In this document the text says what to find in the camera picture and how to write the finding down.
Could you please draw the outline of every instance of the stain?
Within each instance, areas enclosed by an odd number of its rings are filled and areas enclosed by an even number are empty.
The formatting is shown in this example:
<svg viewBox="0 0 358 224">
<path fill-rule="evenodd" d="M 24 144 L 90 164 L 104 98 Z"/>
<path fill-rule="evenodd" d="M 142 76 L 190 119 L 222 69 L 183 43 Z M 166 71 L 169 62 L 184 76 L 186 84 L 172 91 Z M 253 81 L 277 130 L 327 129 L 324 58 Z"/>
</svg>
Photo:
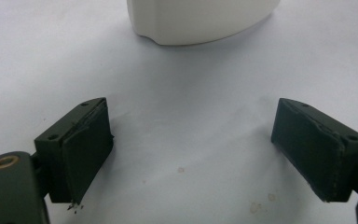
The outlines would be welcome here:
<svg viewBox="0 0 358 224">
<path fill-rule="evenodd" d="M 275 202 L 277 200 L 277 196 L 275 194 L 269 193 L 268 194 L 268 200 L 270 202 Z"/>
<path fill-rule="evenodd" d="M 261 209 L 262 209 L 261 203 L 252 203 L 250 211 L 252 214 L 255 214 Z"/>
</svg>

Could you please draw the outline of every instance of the white table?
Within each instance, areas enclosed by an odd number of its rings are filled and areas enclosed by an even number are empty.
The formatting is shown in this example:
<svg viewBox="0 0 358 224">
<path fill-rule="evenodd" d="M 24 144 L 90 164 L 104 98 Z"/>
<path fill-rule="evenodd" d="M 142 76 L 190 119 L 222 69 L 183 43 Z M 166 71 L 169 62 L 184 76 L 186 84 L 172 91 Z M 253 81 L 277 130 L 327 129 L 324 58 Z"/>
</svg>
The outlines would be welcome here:
<svg viewBox="0 0 358 224">
<path fill-rule="evenodd" d="M 161 47 L 124 0 L 0 1 L 0 154 L 105 96 L 116 156 L 52 224 L 355 223 L 273 146 L 280 97 L 358 131 L 358 1 L 283 0 L 238 35 Z"/>
</svg>

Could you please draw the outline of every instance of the white cylindrical object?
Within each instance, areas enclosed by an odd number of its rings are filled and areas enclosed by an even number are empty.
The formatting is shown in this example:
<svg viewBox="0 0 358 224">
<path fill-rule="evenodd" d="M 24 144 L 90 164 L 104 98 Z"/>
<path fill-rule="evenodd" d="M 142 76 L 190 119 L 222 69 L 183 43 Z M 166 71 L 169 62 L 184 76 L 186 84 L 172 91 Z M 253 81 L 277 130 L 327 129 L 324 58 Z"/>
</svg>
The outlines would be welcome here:
<svg viewBox="0 0 358 224">
<path fill-rule="evenodd" d="M 213 41 L 263 20 L 280 0 L 128 0 L 138 35 L 160 45 Z"/>
</svg>

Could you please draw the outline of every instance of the white surface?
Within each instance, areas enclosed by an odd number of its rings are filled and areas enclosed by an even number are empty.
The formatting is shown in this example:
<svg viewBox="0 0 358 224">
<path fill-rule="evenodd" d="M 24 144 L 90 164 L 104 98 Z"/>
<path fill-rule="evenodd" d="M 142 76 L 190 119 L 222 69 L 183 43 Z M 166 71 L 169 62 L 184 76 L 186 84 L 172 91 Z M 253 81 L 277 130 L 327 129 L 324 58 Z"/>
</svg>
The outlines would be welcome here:
<svg viewBox="0 0 358 224">
<path fill-rule="evenodd" d="M 161 45 L 190 45 L 234 35 L 280 0 L 127 0 L 134 31 Z"/>
<path fill-rule="evenodd" d="M 136 35 L 124 0 L 0 1 L 0 154 L 99 96 L 117 155 L 53 224 L 355 223 L 358 196 L 320 202 L 269 136 L 280 97 L 358 131 L 358 1 L 283 0 L 184 48 Z"/>
</svg>

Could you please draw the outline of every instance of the screw hole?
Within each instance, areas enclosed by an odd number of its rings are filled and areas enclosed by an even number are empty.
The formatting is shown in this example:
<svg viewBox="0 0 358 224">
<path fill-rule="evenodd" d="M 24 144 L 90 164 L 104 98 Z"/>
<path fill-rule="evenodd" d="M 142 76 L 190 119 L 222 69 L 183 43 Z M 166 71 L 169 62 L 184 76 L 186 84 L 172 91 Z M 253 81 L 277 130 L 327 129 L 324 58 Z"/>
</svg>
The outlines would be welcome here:
<svg viewBox="0 0 358 224">
<path fill-rule="evenodd" d="M 358 137 L 353 136 L 353 135 L 348 135 L 347 136 L 351 141 L 358 141 Z"/>
<path fill-rule="evenodd" d="M 54 140 L 58 138 L 58 135 L 57 134 L 52 134 L 51 136 L 48 137 L 48 140 Z"/>
<path fill-rule="evenodd" d="M 12 166 L 13 164 L 17 163 L 19 161 L 18 156 L 6 156 L 4 158 L 0 159 L 0 169 L 7 168 L 9 166 Z"/>
</svg>

